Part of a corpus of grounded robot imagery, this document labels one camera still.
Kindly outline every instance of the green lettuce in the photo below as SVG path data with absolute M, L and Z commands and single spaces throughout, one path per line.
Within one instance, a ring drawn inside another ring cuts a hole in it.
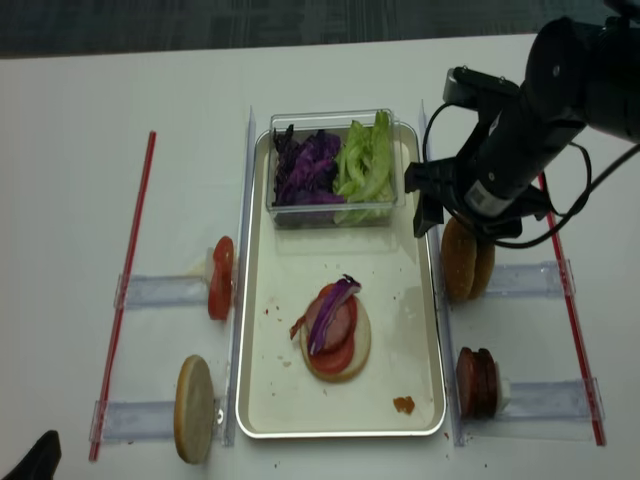
M 336 158 L 338 175 L 334 192 L 348 203 L 393 201 L 393 159 L 391 156 L 391 125 L 389 115 L 376 112 L 373 127 L 353 121 L 347 142 Z M 389 209 L 337 212 L 336 223 L 357 224 L 365 219 L 389 215 Z

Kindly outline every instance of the clear plastic container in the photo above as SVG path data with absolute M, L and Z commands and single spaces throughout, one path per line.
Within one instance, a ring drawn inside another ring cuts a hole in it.
M 275 149 L 274 134 L 284 133 L 289 125 L 294 126 L 293 138 L 299 143 L 323 129 L 338 135 L 344 146 L 353 120 L 365 127 L 372 127 L 376 112 L 384 110 L 390 119 L 392 171 L 390 176 L 392 200 L 388 202 L 343 203 L 330 205 L 275 205 L 275 175 L 279 156 Z M 384 226 L 391 222 L 394 208 L 404 204 L 402 172 L 402 149 L 399 125 L 388 109 L 361 110 L 353 112 L 315 113 L 299 115 L 274 115 L 269 132 L 269 171 L 267 178 L 266 207 L 276 228 L 318 228 Z

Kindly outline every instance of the black cable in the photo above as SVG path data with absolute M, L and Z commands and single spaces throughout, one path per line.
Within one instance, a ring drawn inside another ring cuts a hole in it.
M 545 240 L 551 238 L 554 234 L 559 232 L 560 229 L 562 227 L 564 227 L 569 222 L 569 220 L 571 220 L 571 218 L 582 209 L 582 207 L 584 207 L 584 203 L 586 203 L 586 200 L 589 198 L 589 195 L 591 195 L 593 193 L 593 191 L 596 188 L 598 188 L 598 186 L 604 180 L 606 180 L 606 178 L 609 175 L 611 175 L 614 171 L 616 171 L 618 169 L 618 167 L 620 167 L 623 163 L 625 163 L 627 160 L 629 160 L 631 157 L 633 157 L 638 152 L 640 152 L 640 145 L 634 145 L 629 150 L 627 150 L 625 153 L 620 155 L 620 157 L 618 157 L 611 165 L 609 165 L 607 168 L 605 168 L 604 171 L 600 175 L 598 175 L 596 177 L 596 179 L 593 181 L 593 183 L 591 185 L 589 185 L 589 187 L 584 192 L 582 192 L 582 194 L 578 197 L 578 199 L 574 202 L 572 207 L 566 213 L 566 216 L 562 220 L 560 220 L 556 224 L 556 226 L 554 226 L 553 228 L 549 229 L 549 231 L 545 232 L 544 234 L 540 235 L 539 237 L 534 238 L 533 240 L 529 240 L 528 242 L 510 243 L 510 242 L 502 242 L 500 240 L 495 240 L 495 239 L 485 235 L 484 233 L 477 231 L 475 228 L 473 228 L 468 223 L 466 223 L 465 220 L 460 218 L 459 215 L 453 214 L 451 211 L 449 211 L 449 213 L 451 214 L 452 217 L 454 217 L 458 222 L 460 222 L 463 226 L 465 226 L 467 229 L 469 229 L 474 235 L 476 235 L 482 241 L 491 242 L 491 243 L 495 244 L 498 247 L 504 247 L 504 248 L 524 249 L 524 248 L 534 247 L 536 245 L 541 244 L 542 242 L 544 242 Z
M 587 169 L 587 185 L 584 187 L 584 190 L 582 191 L 582 193 L 584 193 L 589 189 L 589 185 L 591 185 L 591 176 L 592 176 L 591 157 L 589 156 L 589 152 L 587 151 L 587 149 L 584 148 L 582 145 L 578 145 L 577 143 L 574 143 L 574 142 L 570 142 L 569 145 L 577 148 L 578 150 L 580 150 L 580 153 L 582 153 L 582 158 L 584 160 L 585 167 Z M 540 178 L 542 179 L 542 191 L 547 194 L 547 200 L 549 201 L 549 205 L 551 205 L 551 211 L 560 218 L 566 217 L 567 213 L 558 212 L 558 210 L 556 210 L 556 207 L 553 205 L 553 202 L 551 201 L 551 194 L 549 192 L 549 186 L 547 185 L 547 175 L 544 172 L 542 172 L 540 174 Z M 578 209 L 578 211 L 576 211 L 575 214 L 578 214 L 580 213 L 580 211 L 582 211 L 584 206 L 587 204 L 587 200 L 589 200 L 589 195 L 587 195 L 584 201 L 580 204 L 580 208 Z
M 453 103 L 449 103 L 449 102 L 445 102 L 442 105 L 440 105 L 437 110 L 435 112 L 433 112 L 433 115 L 431 116 L 431 118 L 429 119 L 429 124 L 427 125 L 427 129 L 424 131 L 424 136 L 422 137 L 422 161 L 424 163 L 427 163 L 428 159 L 427 159 L 427 141 L 429 140 L 429 133 L 431 132 L 431 127 L 433 126 L 433 121 L 436 119 L 436 117 L 438 115 L 440 115 L 440 112 L 442 110 L 444 110 L 447 107 L 450 107 L 452 105 L 455 105 Z
M 454 105 L 454 104 L 447 102 L 440 105 L 440 107 L 438 107 L 438 109 L 433 113 L 433 116 L 429 120 L 427 129 L 425 130 L 424 136 L 422 137 L 422 157 L 424 162 L 428 161 L 427 141 L 429 139 L 429 133 L 431 132 L 431 127 L 433 126 L 433 122 L 436 119 L 436 117 L 440 114 L 440 112 L 442 112 L 442 110 L 444 110 L 447 107 L 450 107 L 451 105 Z M 525 248 L 531 248 L 541 244 L 542 242 L 544 242 L 545 240 L 548 240 L 557 232 L 559 232 L 560 229 L 562 229 L 562 227 L 564 227 L 569 222 L 569 220 L 571 220 L 573 216 L 575 216 L 578 212 L 580 212 L 584 208 L 584 206 L 587 203 L 587 200 L 589 200 L 589 196 L 609 175 L 611 175 L 616 169 L 618 169 L 618 167 L 620 167 L 623 163 L 625 163 L 627 160 L 633 157 L 636 153 L 640 152 L 640 145 L 634 145 L 625 153 L 623 153 L 620 157 L 618 157 L 613 163 L 611 163 L 611 165 L 605 168 L 604 171 L 600 175 L 598 175 L 598 177 L 592 183 L 591 182 L 592 166 L 591 166 L 591 157 L 589 156 L 589 152 L 584 147 L 576 143 L 571 142 L 570 145 L 580 150 L 580 152 L 583 155 L 585 165 L 587 168 L 587 186 L 585 187 L 584 191 L 580 194 L 580 196 L 576 199 L 576 201 L 573 203 L 571 208 L 569 208 L 569 210 L 566 213 L 558 214 L 555 208 L 553 207 L 553 204 L 551 204 L 552 211 L 562 218 L 553 228 L 549 229 L 547 232 L 543 233 L 539 237 L 534 238 L 533 240 L 529 240 L 527 242 L 522 242 L 522 243 L 511 243 L 511 242 L 503 242 L 501 240 L 496 240 L 488 235 L 485 235 L 483 232 L 476 229 L 473 225 L 470 225 L 467 222 L 467 220 L 463 219 L 462 217 L 460 217 L 460 215 L 458 215 L 457 213 L 453 212 L 452 210 L 450 210 L 445 206 L 446 210 L 449 212 L 449 214 L 453 218 L 455 218 L 460 224 L 462 224 L 462 226 L 464 226 L 467 230 L 473 233 L 480 241 L 493 243 L 498 247 L 511 248 L 511 249 L 525 249 Z M 549 196 L 549 191 L 547 187 L 547 179 L 544 172 L 542 172 L 542 185 L 543 185 L 542 187 L 543 191 L 547 193 L 547 198 L 549 199 L 549 203 L 551 203 L 551 197 Z

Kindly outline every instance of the sesame bun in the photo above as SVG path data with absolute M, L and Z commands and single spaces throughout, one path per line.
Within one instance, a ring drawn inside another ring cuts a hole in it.
M 479 244 L 471 232 L 451 218 L 442 235 L 441 254 L 452 302 L 472 300 L 484 293 L 493 272 L 495 245 Z

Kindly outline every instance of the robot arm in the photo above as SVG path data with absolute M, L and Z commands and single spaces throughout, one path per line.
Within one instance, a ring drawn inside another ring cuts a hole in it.
M 485 237 L 517 237 L 522 217 L 552 208 L 531 182 L 587 125 L 640 143 L 640 30 L 628 17 L 556 20 L 538 34 L 520 87 L 455 68 L 444 100 L 477 111 L 478 123 L 456 157 L 405 172 L 407 193 L 421 192 L 415 236 L 443 223 L 444 207 Z

